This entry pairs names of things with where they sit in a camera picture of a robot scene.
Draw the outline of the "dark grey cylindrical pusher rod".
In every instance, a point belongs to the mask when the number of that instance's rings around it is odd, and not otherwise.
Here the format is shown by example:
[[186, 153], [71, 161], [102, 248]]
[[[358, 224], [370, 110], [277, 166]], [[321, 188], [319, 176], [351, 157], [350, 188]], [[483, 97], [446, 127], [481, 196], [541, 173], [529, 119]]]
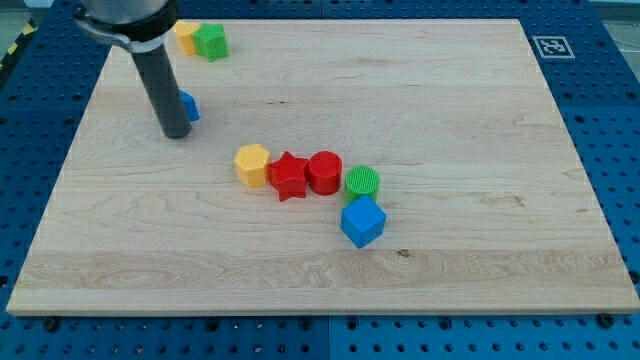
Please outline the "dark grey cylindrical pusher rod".
[[133, 53], [142, 84], [163, 134], [182, 139], [191, 132], [191, 121], [164, 45], [142, 53]]

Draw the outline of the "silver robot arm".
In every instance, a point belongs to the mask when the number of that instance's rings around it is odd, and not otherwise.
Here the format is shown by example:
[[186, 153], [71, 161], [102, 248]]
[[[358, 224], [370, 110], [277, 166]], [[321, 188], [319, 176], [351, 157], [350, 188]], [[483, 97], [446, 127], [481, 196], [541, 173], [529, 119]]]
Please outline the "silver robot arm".
[[78, 28], [94, 41], [127, 51], [164, 135], [181, 139], [191, 122], [165, 48], [179, 19], [175, 0], [80, 0], [72, 10]]

